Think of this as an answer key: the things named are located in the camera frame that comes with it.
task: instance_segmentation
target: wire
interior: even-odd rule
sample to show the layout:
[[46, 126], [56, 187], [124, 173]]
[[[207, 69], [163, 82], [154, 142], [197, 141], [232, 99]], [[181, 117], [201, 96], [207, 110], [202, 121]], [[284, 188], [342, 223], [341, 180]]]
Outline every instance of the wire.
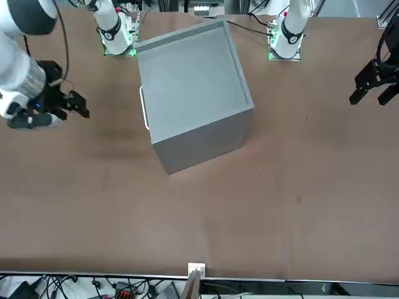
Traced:
[[260, 8], [262, 6], [262, 4], [264, 4], [265, 2], [268, 2], [270, 0], [263, 0], [261, 3], [259, 3], [252, 11], [250, 11], [248, 14], [252, 14], [256, 9]]
[[77, 8], [77, 5], [75, 3], [73, 3], [71, 0], [68, 0], [68, 2], [70, 3], [70, 5], [72, 5], [72, 6]]
[[101, 294], [100, 294], [100, 292], [99, 292], [99, 288], [97, 287], [96, 282], [97, 282], [97, 281], [96, 281], [95, 278], [93, 277], [93, 286], [95, 287], [95, 291], [97, 292], [97, 295], [99, 296], [99, 299], [101, 299], [102, 296], [101, 296]]
[[[71, 275], [68, 275], [68, 276], [66, 276], [66, 277], [64, 277], [64, 278], [61, 278], [61, 279], [60, 279], [60, 283], [64, 283], [66, 280], [70, 279], [71, 277], [72, 277]], [[54, 283], [54, 282], [49, 283], [49, 282], [50, 282], [50, 281], [49, 281], [50, 278], [51, 278], [51, 277], [49, 276], [49, 279], [47, 280], [46, 288], [44, 289], [43, 293], [40, 295], [40, 298], [39, 298], [39, 299], [41, 299], [41, 298], [44, 296], [45, 293], [47, 294], [47, 297], [50, 298], [50, 296], [49, 296], [49, 287]]]
[[228, 290], [233, 291], [234, 293], [239, 294], [239, 292], [238, 292], [237, 290], [235, 290], [235, 289], [233, 289], [233, 288], [231, 288], [231, 287], [228, 287], [228, 286], [226, 286], [226, 285], [218, 285], [217, 283], [211, 283], [211, 282], [203, 282], [203, 284], [204, 284], [204, 285], [212, 285], [212, 286], [214, 286], [214, 287], [219, 287], [219, 288], [226, 288], [226, 289], [228, 289]]
[[63, 74], [63, 76], [60, 79], [57, 79], [56, 81], [51, 82], [49, 84], [50, 87], [61, 84], [68, 77], [68, 73], [69, 73], [69, 48], [68, 48], [68, 39], [67, 39], [66, 30], [65, 30], [64, 19], [62, 18], [62, 14], [57, 5], [57, 2], [55, 0], [52, 0], [52, 2], [54, 3], [55, 8], [57, 9], [57, 14], [58, 14], [58, 17], [60, 18], [60, 22], [61, 22], [62, 34], [64, 35], [65, 58], [67, 61], [67, 65], [65, 67], [65, 73]]
[[251, 293], [251, 292], [244, 292], [244, 293], [240, 293], [240, 294], [233, 295], [233, 296], [223, 297], [223, 299], [241, 298], [242, 296], [248, 296], [248, 295], [252, 295], [252, 294], [253, 294], [253, 293]]
[[288, 293], [293, 294], [293, 295], [299, 295], [302, 297], [302, 299], [304, 299], [303, 294], [295, 292], [292, 288], [287, 288], [287, 289], [288, 289]]
[[129, 289], [130, 289], [130, 299], [133, 299], [133, 291], [132, 291], [132, 285], [130, 284], [130, 278], [127, 278], [127, 282], [129, 284]]
[[289, 7], [289, 4], [279, 13], [279, 16], [284, 12], [284, 11], [286, 11], [286, 9]]
[[245, 26], [243, 26], [243, 25], [240, 25], [240, 24], [234, 23], [234, 22], [232, 22], [232, 21], [229, 21], [229, 20], [227, 21], [227, 23], [233, 24], [233, 25], [235, 25], [235, 26], [241, 27], [241, 28], [246, 29], [246, 30], [249, 30], [249, 31], [253, 31], [253, 32], [256, 32], [256, 33], [259, 33], [259, 34], [263, 34], [264, 36], [273, 37], [273, 35], [272, 35], [271, 33], [263, 32], [263, 31], [258, 31], [258, 30], [255, 30], [255, 29], [251, 29], [251, 28], [245, 27]]
[[49, 279], [47, 279], [47, 283], [46, 283], [46, 295], [47, 295], [47, 299], [50, 299], [50, 295], [49, 295], [49, 287], [50, 287], [50, 285], [52, 285], [54, 282], [52, 282], [51, 284], [49, 284], [49, 282], [50, 282], [50, 277], [49, 277]]
[[123, 12], [130, 12], [127, 8], [123, 7], [121, 4], [119, 5], [119, 7], [120, 7], [120, 10]]
[[117, 284], [116, 283], [111, 283], [110, 280], [108, 279], [108, 277], [105, 277], [105, 279], [111, 285], [112, 288], [117, 288]]
[[261, 20], [259, 20], [258, 17], [255, 16], [253, 13], [249, 13], [248, 15], [251, 16], [251, 17], [254, 17], [255, 20], [256, 20], [258, 23], [260, 23], [260, 25], [263, 25], [263, 26], [266, 26], [266, 27], [269, 25], [268, 23], [263, 23], [263, 22], [262, 22]]
[[68, 299], [68, 296], [65, 294], [64, 289], [62, 288], [62, 284], [65, 282], [65, 280], [62, 283], [61, 283], [61, 280], [62, 280], [62, 277], [58, 278], [57, 280], [55, 280], [54, 277], [52, 277], [52, 281], [56, 285], [53, 292], [55, 292], [55, 294], [57, 294], [57, 291], [59, 289], [61, 291], [62, 295], [64, 296], [64, 299]]
[[24, 42], [25, 42], [25, 49], [26, 49], [26, 53], [31, 56], [31, 51], [29, 50], [29, 44], [27, 43], [27, 37], [24, 34]]
[[164, 280], [161, 279], [159, 282], [157, 282], [156, 284], [154, 284], [153, 287], [157, 287], [161, 282], [164, 282]]

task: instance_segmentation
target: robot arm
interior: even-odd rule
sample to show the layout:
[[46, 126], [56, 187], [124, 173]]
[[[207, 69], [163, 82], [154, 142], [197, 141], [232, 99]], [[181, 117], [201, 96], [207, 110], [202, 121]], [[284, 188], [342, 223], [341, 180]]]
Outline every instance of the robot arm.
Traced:
[[271, 45], [278, 56], [284, 59], [295, 56], [310, 12], [309, 0], [291, 0], [287, 16], [279, 16], [276, 41]]
[[0, 115], [11, 128], [54, 126], [67, 119], [64, 110], [89, 117], [84, 98], [53, 84], [61, 81], [61, 67], [32, 59], [12, 39], [49, 34], [56, 17], [52, 0], [0, 0]]
[[132, 18], [116, 12], [112, 0], [79, 0], [93, 12], [104, 46], [113, 55], [122, 54], [133, 44]]

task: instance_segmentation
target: brown table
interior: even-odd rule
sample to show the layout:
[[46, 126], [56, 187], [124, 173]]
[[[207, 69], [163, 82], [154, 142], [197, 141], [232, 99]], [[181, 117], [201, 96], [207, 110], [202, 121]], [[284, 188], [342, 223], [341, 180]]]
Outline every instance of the brown table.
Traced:
[[[348, 100], [375, 53], [374, 19], [311, 19], [301, 63], [268, 61], [263, 36], [231, 26], [256, 106], [248, 140], [167, 176], [136, 59], [103, 57], [90, 13], [63, 13], [91, 118], [1, 124], [0, 268], [184, 275], [204, 262], [210, 276], [398, 282], [399, 102]], [[203, 21], [149, 13], [141, 36]], [[59, 28], [29, 42], [64, 65]]]

